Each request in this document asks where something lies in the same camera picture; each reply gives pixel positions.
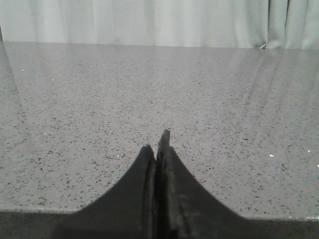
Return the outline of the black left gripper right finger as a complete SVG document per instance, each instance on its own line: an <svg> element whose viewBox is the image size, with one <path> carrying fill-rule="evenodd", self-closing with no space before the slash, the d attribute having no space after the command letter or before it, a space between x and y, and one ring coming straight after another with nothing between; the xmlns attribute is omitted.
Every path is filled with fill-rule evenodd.
<svg viewBox="0 0 319 239"><path fill-rule="evenodd" d="M159 239L279 239L274 220L246 219L208 193L169 144L170 132L159 140L156 200Z"/></svg>

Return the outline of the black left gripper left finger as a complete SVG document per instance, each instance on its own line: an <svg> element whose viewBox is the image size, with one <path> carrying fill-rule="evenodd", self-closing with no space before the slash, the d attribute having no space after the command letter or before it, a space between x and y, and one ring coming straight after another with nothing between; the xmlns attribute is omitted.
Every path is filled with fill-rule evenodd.
<svg viewBox="0 0 319 239"><path fill-rule="evenodd" d="M155 167L152 148L143 146L124 176L102 197L60 222L51 238L153 238Z"/></svg>

